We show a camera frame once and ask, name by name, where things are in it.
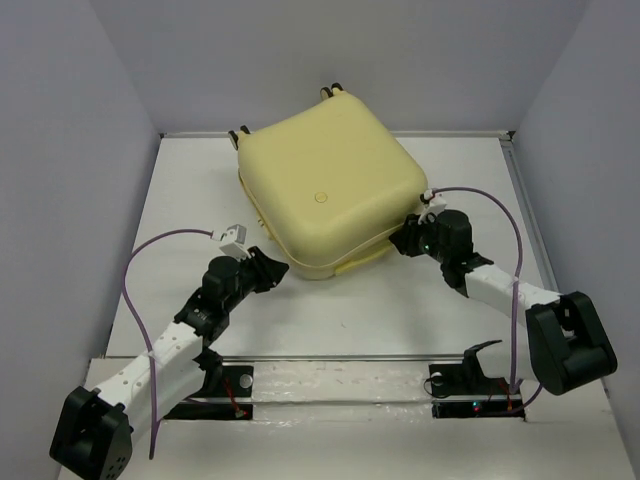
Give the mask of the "yellow hard-shell suitcase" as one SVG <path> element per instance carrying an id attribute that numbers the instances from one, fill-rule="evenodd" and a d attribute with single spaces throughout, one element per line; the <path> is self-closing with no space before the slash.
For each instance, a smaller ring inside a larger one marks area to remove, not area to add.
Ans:
<path id="1" fill-rule="evenodd" d="M 384 256 L 428 188 L 418 162 L 339 83 L 323 87 L 320 102 L 301 113 L 228 136 L 264 230 L 306 280 Z"/>

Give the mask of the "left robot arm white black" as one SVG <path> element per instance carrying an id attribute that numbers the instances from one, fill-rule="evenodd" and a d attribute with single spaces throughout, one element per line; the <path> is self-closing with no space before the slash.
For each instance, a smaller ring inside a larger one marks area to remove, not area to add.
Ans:
<path id="1" fill-rule="evenodd" d="M 212 344 L 248 295 L 275 288 L 288 270 L 257 247 L 242 259 L 212 259 L 200 287 L 142 354 L 92 389 L 69 393 L 50 457 L 82 479 L 118 478 L 137 441 L 167 413 L 195 393 L 219 388 L 222 358 Z"/>

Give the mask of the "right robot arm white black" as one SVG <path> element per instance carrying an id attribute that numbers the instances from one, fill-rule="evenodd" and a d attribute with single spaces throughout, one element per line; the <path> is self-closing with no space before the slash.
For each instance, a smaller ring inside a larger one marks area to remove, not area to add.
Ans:
<path id="1" fill-rule="evenodd" d="M 532 379 L 560 396 L 615 373 L 618 359 L 591 298 L 522 283 L 478 253 L 468 216 L 446 210 L 429 220 L 410 214 L 391 244 L 407 257 L 437 261 L 444 282 L 462 296 L 516 320 L 526 329 L 525 367 Z"/>

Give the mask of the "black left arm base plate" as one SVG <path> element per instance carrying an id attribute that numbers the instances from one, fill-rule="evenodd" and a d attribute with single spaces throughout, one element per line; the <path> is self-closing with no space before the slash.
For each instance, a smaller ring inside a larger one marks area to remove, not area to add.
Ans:
<path id="1" fill-rule="evenodd" d="M 252 400 L 254 367 L 248 364 L 224 365 L 221 377 L 205 377 L 203 387 L 181 401 L 165 420 L 183 421 L 250 421 L 253 419 Z"/>

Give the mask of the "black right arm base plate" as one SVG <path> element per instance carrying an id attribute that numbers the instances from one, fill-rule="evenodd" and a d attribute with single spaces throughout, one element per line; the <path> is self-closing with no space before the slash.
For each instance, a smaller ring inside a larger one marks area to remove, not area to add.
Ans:
<path id="1" fill-rule="evenodd" d="M 435 419 L 526 417 L 520 391 L 511 393 L 502 378 L 468 380 L 461 363 L 431 364 L 423 388 Z"/>

